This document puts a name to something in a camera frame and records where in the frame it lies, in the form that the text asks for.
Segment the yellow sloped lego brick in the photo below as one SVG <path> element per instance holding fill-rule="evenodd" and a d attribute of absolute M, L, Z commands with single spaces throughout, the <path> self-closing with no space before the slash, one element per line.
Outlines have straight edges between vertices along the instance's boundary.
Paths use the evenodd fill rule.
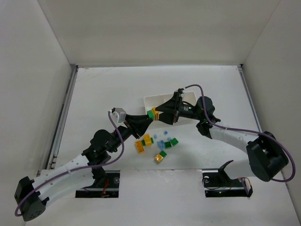
<path fill-rule="evenodd" d="M 159 111 L 156 110 L 156 107 L 153 107 L 151 112 L 153 114 L 153 120 L 158 121 L 159 120 Z"/>

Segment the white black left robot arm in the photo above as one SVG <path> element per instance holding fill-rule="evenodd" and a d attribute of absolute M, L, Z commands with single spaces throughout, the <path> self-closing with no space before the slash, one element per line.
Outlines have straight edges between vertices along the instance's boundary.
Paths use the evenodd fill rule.
<path fill-rule="evenodd" d="M 57 199 L 103 182 L 106 176 L 103 167 L 115 163 L 122 156 L 119 154 L 112 160 L 110 154 L 117 152 L 119 147 L 124 151 L 125 141 L 130 136 L 139 139 L 153 122 L 147 115 L 126 115 L 122 124 L 117 126 L 111 117 L 113 114 L 108 112 L 115 128 L 113 132 L 98 130 L 90 140 L 89 147 L 73 160 L 47 175 L 33 179 L 26 176 L 19 180 L 14 194 L 16 217 L 22 217 L 25 222 L 31 221 Z"/>

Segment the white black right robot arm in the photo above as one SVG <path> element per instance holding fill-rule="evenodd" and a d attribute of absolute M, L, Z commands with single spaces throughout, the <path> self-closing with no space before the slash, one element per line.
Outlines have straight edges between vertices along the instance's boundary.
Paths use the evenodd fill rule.
<path fill-rule="evenodd" d="M 231 129 L 214 116 L 215 107 L 209 97 L 200 96 L 192 106 L 184 103 L 182 96 L 183 89 L 178 89 L 169 100 L 155 108 L 159 112 L 159 120 L 169 125 L 178 122 L 180 117 L 197 120 L 196 127 L 201 135 L 244 152 L 246 160 L 230 160 L 221 166 L 220 170 L 228 178 L 257 177 L 269 182 L 289 163 L 273 134 Z"/>

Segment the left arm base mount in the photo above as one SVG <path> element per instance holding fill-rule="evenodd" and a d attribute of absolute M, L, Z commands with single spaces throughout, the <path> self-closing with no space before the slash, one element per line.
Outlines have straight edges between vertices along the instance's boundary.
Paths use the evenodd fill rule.
<path fill-rule="evenodd" d="M 106 177 L 101 182 L 77 190 L 75 198 L 118 198 L 119 185 L 120 171 L 109 170 L 106 171 Z"/>

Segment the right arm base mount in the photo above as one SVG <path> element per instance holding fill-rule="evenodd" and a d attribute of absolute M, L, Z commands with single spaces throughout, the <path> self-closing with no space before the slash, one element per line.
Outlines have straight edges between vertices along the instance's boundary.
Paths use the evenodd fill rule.
<path fill-rule="evenodd" d="M 206 198 L 247 197 L 253 194 L 253 187 L 248 178 L 230 179 L 225 168 L 233 160 L 226 162 L 219 168 L 203 169 L 201 183 Z"/>

